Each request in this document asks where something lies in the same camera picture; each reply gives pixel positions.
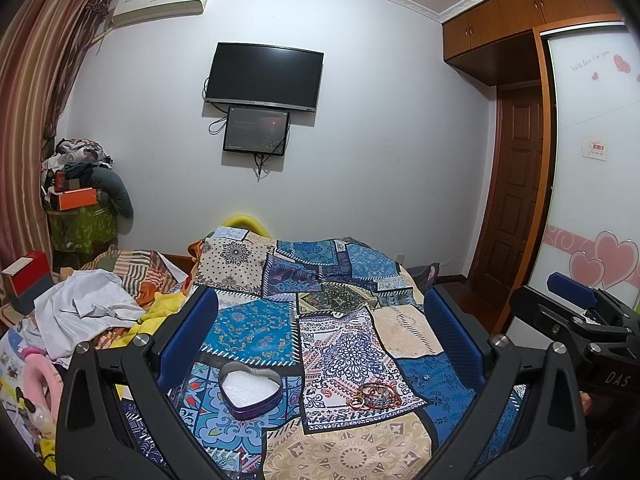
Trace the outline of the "person's right hand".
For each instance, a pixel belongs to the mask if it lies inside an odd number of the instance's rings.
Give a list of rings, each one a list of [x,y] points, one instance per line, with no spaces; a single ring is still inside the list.
[[[592,411],[592,397],[585,392],[579,393],[580,402],[582,402],[582,412],[589,415]]]

